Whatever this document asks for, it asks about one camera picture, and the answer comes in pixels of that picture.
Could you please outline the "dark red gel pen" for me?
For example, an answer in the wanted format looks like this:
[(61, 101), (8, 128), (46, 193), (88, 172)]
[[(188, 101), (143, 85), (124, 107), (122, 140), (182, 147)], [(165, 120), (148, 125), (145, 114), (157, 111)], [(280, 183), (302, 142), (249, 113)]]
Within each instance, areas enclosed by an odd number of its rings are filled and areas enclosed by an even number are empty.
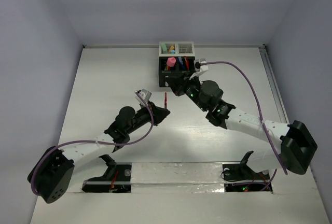
[(164, 93), (164, 108), (167, 109), (167, 102), (168, 102), (168, 94), (167, 92)]

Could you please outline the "purple ink pen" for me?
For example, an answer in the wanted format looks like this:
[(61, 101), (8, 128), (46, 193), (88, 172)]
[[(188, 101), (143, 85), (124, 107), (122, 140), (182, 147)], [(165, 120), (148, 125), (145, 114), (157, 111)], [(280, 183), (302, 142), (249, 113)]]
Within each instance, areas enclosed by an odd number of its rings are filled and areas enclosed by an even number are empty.
[(183, 65), (182, 57), (178, 57), (178, 62)]

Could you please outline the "orange highlighter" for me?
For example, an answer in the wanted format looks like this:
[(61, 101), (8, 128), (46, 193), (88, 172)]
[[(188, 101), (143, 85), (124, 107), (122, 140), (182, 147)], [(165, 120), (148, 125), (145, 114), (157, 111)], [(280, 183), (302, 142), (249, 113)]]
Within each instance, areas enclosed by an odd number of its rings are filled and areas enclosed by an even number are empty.
[(171, 52), (172, 50), (174, 50), (175, 47), (174, 46), (171, 46), (169, 49), (168, 49), (168, 52)]

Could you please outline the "green highlighter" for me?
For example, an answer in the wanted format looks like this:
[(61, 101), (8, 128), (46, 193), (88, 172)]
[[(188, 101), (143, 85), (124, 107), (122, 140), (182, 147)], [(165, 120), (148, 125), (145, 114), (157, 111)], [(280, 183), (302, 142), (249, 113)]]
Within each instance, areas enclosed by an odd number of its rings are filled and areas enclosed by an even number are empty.
[(161, 43), (160, 47), (161, 47), (161, 51), (162, 51), (163, 54), (166, 54), (168, 52), (167, 46), (166, 46), (165, 43)]

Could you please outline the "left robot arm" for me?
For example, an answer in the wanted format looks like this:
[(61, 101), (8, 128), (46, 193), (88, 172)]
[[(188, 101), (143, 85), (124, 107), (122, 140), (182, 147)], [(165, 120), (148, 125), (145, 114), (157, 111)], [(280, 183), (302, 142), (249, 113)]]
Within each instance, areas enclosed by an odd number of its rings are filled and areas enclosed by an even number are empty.
[(146, 124), (159, 125), (171, 112), (147, 102), (139, 110), (131, 106), (120, 109), (115, 121), (93, 140), (80, 140), (49, 147), (29, 173), (32, 192), (48, 204), (58, 200), (69, 187), (74, 170), (97, 157), (133, 144), (130, 134)]

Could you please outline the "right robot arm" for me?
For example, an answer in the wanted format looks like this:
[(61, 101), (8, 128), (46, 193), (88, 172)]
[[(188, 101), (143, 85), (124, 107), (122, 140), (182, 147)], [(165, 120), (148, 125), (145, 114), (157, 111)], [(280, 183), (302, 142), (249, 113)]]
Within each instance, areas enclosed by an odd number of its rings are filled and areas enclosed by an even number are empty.
[(306, 125), (300, 121), (280, 123), (261, 120), (225, 102), (223, 90), (211, 80), (198, 77), (167, 77), (168, 86), (176, 96), (187, 95), (216, 127), (237, 131), (273, 144), (262, 156), (248, 158), (239, 165), (239, 173), (251, 178), (257, 172), (284, 166), (288, 171), (303, 175), (317, 150), (317, 144)]

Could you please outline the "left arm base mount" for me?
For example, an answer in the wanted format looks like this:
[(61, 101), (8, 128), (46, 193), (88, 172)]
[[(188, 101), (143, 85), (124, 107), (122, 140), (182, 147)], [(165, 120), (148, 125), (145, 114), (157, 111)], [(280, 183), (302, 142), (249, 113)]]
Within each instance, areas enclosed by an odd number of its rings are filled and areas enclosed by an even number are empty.
[(130, 193), (131, 163), (117, 163), (109, 155), (99, 156), (107, 166), (104, 174), (84, 181), (84, 193)]

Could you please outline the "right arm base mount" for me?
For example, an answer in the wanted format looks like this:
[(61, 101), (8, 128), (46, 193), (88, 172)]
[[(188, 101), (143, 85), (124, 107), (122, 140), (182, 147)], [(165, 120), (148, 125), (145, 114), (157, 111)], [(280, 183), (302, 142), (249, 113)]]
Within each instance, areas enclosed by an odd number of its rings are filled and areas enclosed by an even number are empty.
[(273, 192), (269, 173), (256, 173), (247, 166), (252, 153), (248, 151), (238, 163), (223, 164), (220, 177), (224, 180), (225, 192)]

